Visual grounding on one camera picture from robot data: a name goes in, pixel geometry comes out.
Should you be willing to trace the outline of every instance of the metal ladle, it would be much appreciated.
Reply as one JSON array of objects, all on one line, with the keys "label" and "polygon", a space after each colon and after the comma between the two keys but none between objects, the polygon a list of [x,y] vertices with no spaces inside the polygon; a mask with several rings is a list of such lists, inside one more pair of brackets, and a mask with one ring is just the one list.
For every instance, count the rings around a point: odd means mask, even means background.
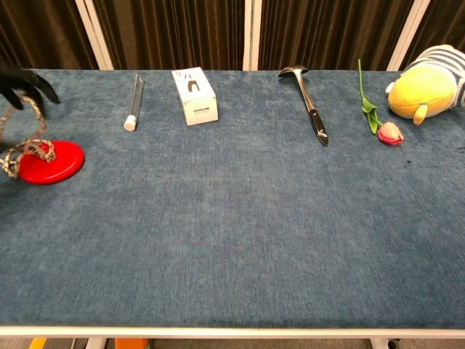
[{"label": "metal ladle", "polygon": [[317,135],[317,139],[327,146],[329,143],[328,133],[326,133],[323,122],[321,121],[320,115],[317,112],[315,105],[312,102],[312,99],[308,95],[307,89],[305,88],[304,80],[302,79],[302,74],[306,73],[309,69],[305,68],[303,65],[291,65],[285,67],[280,73],[279,77],[285,77],[290,75],[295,75],[297,81],[299,82],[300,90],[304,96],[305,104],[307,105],[308,114],[310,115],[310,121],[312,122],[313,129]]}]

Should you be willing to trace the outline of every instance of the black handle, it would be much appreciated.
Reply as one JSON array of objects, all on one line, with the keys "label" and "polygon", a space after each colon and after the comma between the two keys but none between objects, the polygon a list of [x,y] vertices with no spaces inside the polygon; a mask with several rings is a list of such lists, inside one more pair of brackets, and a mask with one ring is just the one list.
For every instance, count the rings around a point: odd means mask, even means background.
[{"label": "black handle", "polygon": [[323,144],[325,147],[329,144],[328,134],[326,133],[325,127],[323,122],[321,121],[320,115],[316,109],[312,109],[310,111],[310,121],[312,122],[313,129],[317,135],[318,140]]}]

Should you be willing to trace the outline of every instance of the brown curtain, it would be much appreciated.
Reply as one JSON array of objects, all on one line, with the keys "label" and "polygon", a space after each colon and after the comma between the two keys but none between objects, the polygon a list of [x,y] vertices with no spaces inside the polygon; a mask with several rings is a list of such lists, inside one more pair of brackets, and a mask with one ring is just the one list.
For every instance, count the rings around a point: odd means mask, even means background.
[{"label": "brown curtain", "polygon": [[98,69],[74,0],[0,0],[0,61],[20,68]]},{"label": "brown curtain", "polygon": [[245,0],[94,4],[115,69],[242,69]]},{"label": "brown curtain", "polygon": [[263,0],[259,69],[386,70],[413,0]]},{"label": "brown curtain", "polygon": [[465,52],[464,0],[430,1],[400,69],[428,47],[441,44],[449,44]]}]

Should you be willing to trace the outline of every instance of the yellow plush toy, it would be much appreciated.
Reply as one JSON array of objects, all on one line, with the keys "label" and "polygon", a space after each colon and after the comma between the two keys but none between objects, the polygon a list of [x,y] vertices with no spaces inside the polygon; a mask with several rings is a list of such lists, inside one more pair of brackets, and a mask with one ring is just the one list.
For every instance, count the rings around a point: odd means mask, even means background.
[{"label": "yellow plush toy", "polygon": [[430,47],[386,89],[398,116],[419,125],[425,118],[465,105],[465,54],[451,45]]}]

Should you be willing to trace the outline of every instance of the black glove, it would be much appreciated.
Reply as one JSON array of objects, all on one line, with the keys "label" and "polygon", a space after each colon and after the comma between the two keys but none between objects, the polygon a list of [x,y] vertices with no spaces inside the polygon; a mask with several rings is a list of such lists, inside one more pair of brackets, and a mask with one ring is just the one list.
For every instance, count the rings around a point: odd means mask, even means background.
[{"label": "black glove", "polygon": [[39,107],[42,116],[45,117],[44,100],[42,100],[41,90],[53,103],[58,104],[60,100],[50,84],[40,75],[26,69],[19,69],[0,63],[0,93],[16,109],[24,108],[20,98],[14,90],[20,89],[25,95],[32,98]]}]

